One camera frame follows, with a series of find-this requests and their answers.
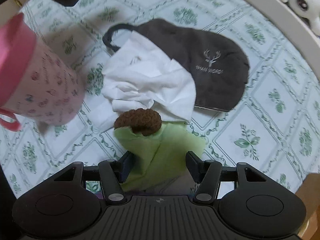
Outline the white cloth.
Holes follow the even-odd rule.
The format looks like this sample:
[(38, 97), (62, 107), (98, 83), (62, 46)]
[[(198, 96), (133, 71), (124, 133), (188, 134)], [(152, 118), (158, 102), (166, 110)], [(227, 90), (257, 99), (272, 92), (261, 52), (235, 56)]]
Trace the white cloth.
[(89, 113), (101, 132), (114, 127), (121, 113), (153, 109), (163, 121), (190, 121), (196, 87), (191, 74), (149, 39), (133, 31), (105, 63), (103, 102)]

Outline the white blue flat box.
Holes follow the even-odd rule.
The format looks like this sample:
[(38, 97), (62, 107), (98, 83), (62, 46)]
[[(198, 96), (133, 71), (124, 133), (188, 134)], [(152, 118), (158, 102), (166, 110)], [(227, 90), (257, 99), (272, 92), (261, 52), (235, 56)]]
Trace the white blue flat box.
[(319, 78), (319, 38), (280, 0), (245, 0), (266, 16), (296, 47)]

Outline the pink lidded cup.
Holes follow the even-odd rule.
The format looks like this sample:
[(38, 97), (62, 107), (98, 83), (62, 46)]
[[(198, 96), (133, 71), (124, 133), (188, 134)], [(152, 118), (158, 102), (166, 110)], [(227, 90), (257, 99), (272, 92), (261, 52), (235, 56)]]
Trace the pink lidded cup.
[(17, 132), (17, 115), (48, 125), (70, 122), (85, 96), (81, 77), (39, 38), (19, 13), (1, 26), (1, 126)]

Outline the brown cardboard tray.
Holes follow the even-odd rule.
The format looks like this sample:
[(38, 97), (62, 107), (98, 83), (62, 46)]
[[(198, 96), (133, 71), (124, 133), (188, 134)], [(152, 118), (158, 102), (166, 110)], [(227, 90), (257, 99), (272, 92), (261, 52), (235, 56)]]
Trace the brown cardboard tray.
[(320, 240), (319, 237), (319, 205), (320, 205), (320, 175), (310, 173), (304, 179), (296, 195), (306, 207), (306, 218), (299, 230), (301, 239)]

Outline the dark grey face mask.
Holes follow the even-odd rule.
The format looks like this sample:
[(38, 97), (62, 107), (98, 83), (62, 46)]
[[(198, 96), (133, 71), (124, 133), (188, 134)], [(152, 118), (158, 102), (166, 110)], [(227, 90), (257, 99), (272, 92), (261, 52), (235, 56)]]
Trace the dark grey face mask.
[(112, 36), (121, 29), (144, 36), (192, 75), (196, 107), (228, 112), (241, 100), (248, 81), (249, 60), (234, 41), (156, 18), (141, 25), (120, 23), (110, 27), (103, 43), (114, 52), (119, 46), (112, 44)]

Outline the brown hair scrunchie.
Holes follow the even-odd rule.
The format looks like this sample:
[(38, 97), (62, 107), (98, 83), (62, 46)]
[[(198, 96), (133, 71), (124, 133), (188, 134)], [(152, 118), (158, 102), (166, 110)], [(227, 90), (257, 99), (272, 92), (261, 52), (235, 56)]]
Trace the brown hair scrunchie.
[(114, 128), (129, 127), (135, 134), (150, 136), (161, 129), (162, 119), (157, 111), (152, 109), (132, 109), (122, 113), (114, 122)]

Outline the floral tablecloth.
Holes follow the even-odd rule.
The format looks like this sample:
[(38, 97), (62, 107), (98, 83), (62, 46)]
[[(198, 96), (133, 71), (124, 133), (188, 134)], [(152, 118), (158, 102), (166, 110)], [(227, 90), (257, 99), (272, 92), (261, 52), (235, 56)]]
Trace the floral tablecloth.
[(113, 131), (100, 132), (89, 118), (104, 101), (101, 71), (110, 54), (101, 38), (116, 23), (152, 18), (222, 34), (249, 58), (249, 82), (235, 109), (196, 109), (187, 124), (206, 142), (203, 159), (225, 166), (247, 162), (293, 192), (309, 173), (319, 172), (317, 77), (280, 30), (244, 0), (80, 0), (72, 8), (30, 0), (22, 10), (25, 22), (81, 74), (87, 89), (82, 108), (66, 125), (41, 132), (20, 117), (21, 131), (1, 129), (1, 165), (15, 196), (73, 161), (91, 166), (123, 155)]

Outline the green cleaning cloth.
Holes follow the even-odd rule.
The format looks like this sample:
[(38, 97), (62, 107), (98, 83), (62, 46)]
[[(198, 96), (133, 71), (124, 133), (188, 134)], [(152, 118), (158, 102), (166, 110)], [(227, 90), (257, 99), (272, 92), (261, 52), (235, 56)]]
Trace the green cleaning cloth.
[(125, 192), (146, 190), (181, 176), (187, 169), (186, 153), (192, 151), (201, 157), (206, 146), (205, 140), (188, 132), (184, 124), (169, 122), (150, 136), (135, 134), (129, 127), (115, 129), (114, 136), (136, 158), (121, 185)]

